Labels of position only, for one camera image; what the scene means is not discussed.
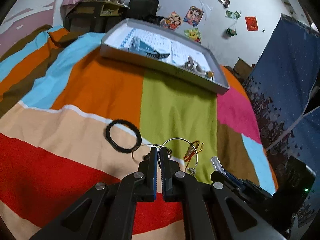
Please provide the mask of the large silver bangle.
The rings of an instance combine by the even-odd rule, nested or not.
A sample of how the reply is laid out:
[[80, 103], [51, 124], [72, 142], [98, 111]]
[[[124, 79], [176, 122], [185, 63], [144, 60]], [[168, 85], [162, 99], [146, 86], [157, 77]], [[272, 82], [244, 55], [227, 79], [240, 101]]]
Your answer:
[[165, 142], [163, 142], [163, 144], [161, 144], [162, 147], [164, 147], [167, 143], [174, 141], [174, 140], [179, 140], [179, 141], [183, 141], [186, 142], [189, 145], [189, 148], [191, 148], [191, 150], [187, 150], [187, 161], [191, 161], [191, 158], [193, 156], [195, 156], [195, 165], [194, 167], [189, 167], [189, 165], [187, 164], [185, 167], [185, 170], [192, 176], [195, 176], [196, 174], [196, 168], [199, 164], [199, 154], [198, 151], [196, 149], [196, 147], [193, 145], [192, 142], [190, 142], [187, 139], [181, 138], [181, 137], [174, 137], [174, 138], [170, 138], [168, 140], [166, 140]]

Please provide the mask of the colourful striped bed blanket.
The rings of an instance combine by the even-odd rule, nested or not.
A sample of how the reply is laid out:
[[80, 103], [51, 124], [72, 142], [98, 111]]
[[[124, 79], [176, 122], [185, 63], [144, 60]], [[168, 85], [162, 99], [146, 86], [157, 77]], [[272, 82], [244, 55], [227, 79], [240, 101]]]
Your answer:
[[181, 168], [188, 144], [196, 178], [210, 181], [217, 156], [238, 178], [278, 188], [249, 98], [228, 69], [216, 95], [179, 79], [100, 56], [102, 34], [40, 27], [1, 57], [1, 239], [29, 239], [95, 183], [135, 172], [133, 155], [105, 140], [116, 119], [133, 123], [143, 144], [166, 145]]

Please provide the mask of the blue fabric wardrobe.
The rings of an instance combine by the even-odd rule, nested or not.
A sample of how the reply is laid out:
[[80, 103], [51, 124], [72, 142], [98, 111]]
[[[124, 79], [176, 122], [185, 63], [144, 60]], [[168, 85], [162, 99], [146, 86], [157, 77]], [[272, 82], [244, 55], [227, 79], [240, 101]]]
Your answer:
[[244, 88], [278, 183], [291, 156], [319, 173], [319, 34], [281, 15]]

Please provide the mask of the grey cardboard tray box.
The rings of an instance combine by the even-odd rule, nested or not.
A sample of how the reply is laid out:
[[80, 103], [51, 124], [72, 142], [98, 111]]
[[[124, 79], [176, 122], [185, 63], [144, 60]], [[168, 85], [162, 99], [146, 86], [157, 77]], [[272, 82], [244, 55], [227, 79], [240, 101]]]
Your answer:
[[103, 37], [103, 57], [156, 70], [217, 94], [228, 81], [210, 50], [158, 25], [127, 18]]

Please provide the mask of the red square paper decoration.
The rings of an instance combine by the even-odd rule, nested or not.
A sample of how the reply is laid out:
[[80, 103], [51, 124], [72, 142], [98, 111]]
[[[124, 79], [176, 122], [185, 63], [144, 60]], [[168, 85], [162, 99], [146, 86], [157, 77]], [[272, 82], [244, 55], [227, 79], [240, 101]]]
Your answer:
[[254, 16], [245, 17], [247, 31], [258, 31], [257, 19]]

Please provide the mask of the cartoon family poster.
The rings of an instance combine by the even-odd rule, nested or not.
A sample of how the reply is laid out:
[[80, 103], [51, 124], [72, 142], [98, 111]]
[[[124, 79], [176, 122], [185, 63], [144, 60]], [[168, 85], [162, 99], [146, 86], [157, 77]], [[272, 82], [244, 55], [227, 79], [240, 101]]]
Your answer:
[[173, 11], [168, 17], [161, 19], [159, 25], [164, 29], [175, 31], [182, 24], [182, 19], [175, 11]]

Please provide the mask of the green photo cards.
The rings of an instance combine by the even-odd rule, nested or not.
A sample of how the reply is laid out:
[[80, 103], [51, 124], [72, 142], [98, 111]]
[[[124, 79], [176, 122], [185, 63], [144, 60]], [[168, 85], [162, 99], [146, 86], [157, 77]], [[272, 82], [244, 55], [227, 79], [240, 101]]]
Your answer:
[[233, 11], [226, 10], [225, 17], [231, 18], [233, 20], [238, 20], [241, 17], [241, 13], [238, 11], [233, 12]]

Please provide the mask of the anime boy poster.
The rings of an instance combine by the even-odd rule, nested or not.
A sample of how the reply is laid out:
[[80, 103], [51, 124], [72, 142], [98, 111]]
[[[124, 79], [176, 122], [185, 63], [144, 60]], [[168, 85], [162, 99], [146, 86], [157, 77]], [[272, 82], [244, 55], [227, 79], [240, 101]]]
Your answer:
[[204, 11], [202, 9], [195, 6], [191, 6], [188, 12], [186, 13], [183, 21], [188, 23], [189, 25], [192, 25], [193, 27], [196, 27], [201, 21], [203, 15]]

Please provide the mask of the black white photo cards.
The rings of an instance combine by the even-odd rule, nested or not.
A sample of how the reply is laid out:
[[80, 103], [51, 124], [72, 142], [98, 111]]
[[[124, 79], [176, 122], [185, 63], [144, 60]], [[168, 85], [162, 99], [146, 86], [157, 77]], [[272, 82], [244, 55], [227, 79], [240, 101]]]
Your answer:
[[224, 8], [229, 8], [230, 0], [219, 0], [219, 2], [224, 6]]

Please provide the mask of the black office chair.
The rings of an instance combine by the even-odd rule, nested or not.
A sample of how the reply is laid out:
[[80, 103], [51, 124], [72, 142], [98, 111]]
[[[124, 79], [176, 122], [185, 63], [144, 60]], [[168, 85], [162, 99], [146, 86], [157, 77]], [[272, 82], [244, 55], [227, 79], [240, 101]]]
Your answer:
[[159, 0], [130, 0], [127, 17], [159, 25], [163, 16], [157, 16]]

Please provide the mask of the dark wooden desk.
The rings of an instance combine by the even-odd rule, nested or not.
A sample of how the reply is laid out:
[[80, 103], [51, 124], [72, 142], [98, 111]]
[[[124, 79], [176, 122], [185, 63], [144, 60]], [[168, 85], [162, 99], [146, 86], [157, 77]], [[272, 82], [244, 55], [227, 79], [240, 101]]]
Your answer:
[[66, 15], [63, 27], [81, 33], [106, 33], [125, 18], [128, 9], [109, 1], [82, 1]]

